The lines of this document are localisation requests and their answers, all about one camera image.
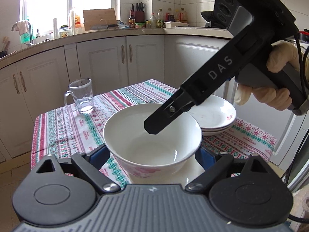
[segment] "stack of plates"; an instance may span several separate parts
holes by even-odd
[[[210,95],[202,104],[193,106],[188,113],[200,125],[203,136],[224,132],[233,125],[236,118],[233,105],[215,95]]]

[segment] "gloved hand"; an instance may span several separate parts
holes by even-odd
[[[289,42],[282,42],[271,51],[269,58],[267,60],[267,69],[271,72],[279,72],[289,62],[298,72],[299,72],[299,58],[297,48]],[[306,78],[309,78],[309,61],[306,59],[305,64],[305,74]],[[238,84],[234,101],[238,105],[245,104],[251,93],[255,98],[261,102],[265,103],[279,111],[287,109],[291,103],[292,99],[289,96],[289,90],[282,88],[279,90],[273,88],[251,88],[242,84]]]

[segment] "table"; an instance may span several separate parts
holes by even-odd
[[[72,113],[67,107],[41,114],[35,121],[31,168],[48,153],[57,158],[67,158],[74,153],[90,152],[104,142],[103,127],[112,114],[134,104],[163,103],[175,91],[151,79],[95,96],[94,110],[88,114]],[[252,153],[258,153],[267,162],[275,143],[272,135],[239,118],[225,132],[204,136],[202,140],[202,146],[216,153],[225,151],[236,158],[247,158]],[[130,183],[112,154],[100,172],[121,187]]]

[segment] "white towel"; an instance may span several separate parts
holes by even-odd
[[[28,33],[28,21],[23,20],[16,22],[15,30],[20,33],[20,36],[24,33]]]

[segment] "glass mug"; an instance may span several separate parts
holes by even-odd
[[[64,94],[64,104],[71,111],[78,110],[79,113],[89,113],[94,107],[92,81],[89,78],[80,79],[69,84],[69,89]],[[66,101],[66,97],[72,95],[75,108],[72,110]]]

